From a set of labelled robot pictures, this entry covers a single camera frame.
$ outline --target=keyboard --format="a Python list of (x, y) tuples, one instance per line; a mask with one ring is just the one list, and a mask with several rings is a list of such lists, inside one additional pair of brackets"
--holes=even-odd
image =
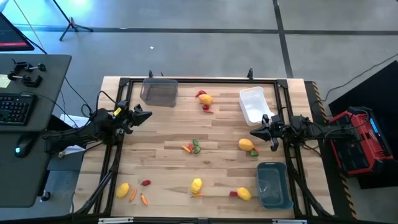
[(0, 125), (26, 126), (37, 96), (0, 93)]

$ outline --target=gray desk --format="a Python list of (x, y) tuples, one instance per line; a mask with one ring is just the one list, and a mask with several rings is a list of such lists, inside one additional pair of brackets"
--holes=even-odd
[[(57, 100), (72, 59), (71, 56), (0, 54), (1, 74), (8, 74), (14, 68), (12, 58), (17, 62), (29, 62), (33, 66), (43, 63), (47, 71), (34, 71), (34, 74), (40, 74), (43, 77), (38, 88), (26, 87), (18, 80), (12, 81), (7, 88), (0, 88), (0, 92), (31, 91), (53, 101)], [(31, 207), (34, 204), (50, 156), (44, 153), (44, 140), (40, 137), (25, 158), (16, 158), (14, 149), (23, 132), (43, 131), (47, 128), (53, 108), (54, 103), (38, 96), (27, 126), (0, 126), (0, 207)]]

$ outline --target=white plastic container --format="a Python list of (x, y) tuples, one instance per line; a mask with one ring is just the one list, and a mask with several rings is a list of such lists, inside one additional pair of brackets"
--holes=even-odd
[(267, 114), (269, 118), (275, 114), (268, 107), (262, 87), (253, 87), (241, 90), (239, 93), (239, 105), (248, 126), (261, 124), (262, 115)]

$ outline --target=butcher block tabletop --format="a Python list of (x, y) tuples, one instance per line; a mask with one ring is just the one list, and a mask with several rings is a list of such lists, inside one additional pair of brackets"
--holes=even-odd
[[(101, 90), (116, 99), (119, 79), (104, 77)], [(288, 79), (287, 82), (294, 115), (302, 114), (311, 119), (304, 81)], [(270, 84), (179, 83), (177, 105), (170, 108), (146, 105), (139, 97), (141, 83), (135, 83), (130, 105), (133, 107), (140, 103), (144, 111), (152, 111), (153, 115), (139, 127), (133, 127), (132, 134), (124, 136), (116, 187), (128, 183), (130, 190), (124, 198), (114, 198), (111, 215), (293, 218), (293, 209), (267, 210), (259, 204), (255, 175), (257, 165), (260, 162), (285, 162), (285, 156), (281, 142), (278, 151), (271, 152), (270, 142), (249, 134), (257, 127), (246, 124), (239, 106), (239, 92), (255, 86), (263, 87), (269, 108), (277, 114), (274, 87)], [(213, 97), (210, 110), (214, 114), (202, 111), (198, 98), (195, 98), (199, 90), (205, 90)], [(285, 105), (282, 90), (280, 94)], [(98, 107), (113, 110), (114, 103), (101, 95)], [(248, 152), (239, 149), (238, 141), (242, 138), (254, 143), (259, 150), (258, 157), (251, 157)], [(189, 154), (181, 148), (192, 139), (199, 141), (202, 148), (199, 154)], [(316, 141), (307, 143), (317, 146)], [(75, 210), (86, 202), (98, 185), (104, 150), (104, 145), (98, 146), (84, 156), (74, 195)], [(308, 188), (325, 210), (333, 213), (321, 157), (311, 150), (302, 149), (302, 160)], [(203, 181), (200, 192), (204, 197), (191, 197), (190, 185), (195, 178)], [(141, 186), (143, 180), (150, 180), (151, 184)], [(250, 191), (253, 196), (250, 201), (229, 196), (230, 191), (240, 187)], [(137, 189), (137, 197), (129, 202), (134, 189)], [(301, 203), (299, 188), (297, 193)], [(107, 194), (108, 187), (104, 191), (101, 211), (105, 207)], [(148, 206), (142, 204), (140, 194), (146, 196)]]

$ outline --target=yellow lemon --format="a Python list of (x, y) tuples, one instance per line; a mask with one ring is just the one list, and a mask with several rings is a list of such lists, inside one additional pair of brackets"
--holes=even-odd
[(245, 201), (248, 201), (251, 199), (251, 194), (248, 189), (245, 189), (244, 187), (241, 187), (237, 190), (238, 196)]
[(123, 198), (127, 192), (129, 192), (130, 186), (128, 183), (121, 184), (117, 189), (116, 189), (116, 196), (118, 198)]
[(199, 96), (200, 103), (203, 105), (211, 105), (213, 102), (213, 97), (207, 94), (202, 94)]
[(191, 184), (191, 191), (194, 194), (199, 193), (199, 190), (201, 189), (203, 185), (203, 182), (201, 181), (201, 178), (196, 178), (195, 180), (193, 180), (192, 184)]
[(254, 144), (248, 139), (241, 139), (239, 140), (239, 148), (244, 151), (250, 151), (254, 148)]

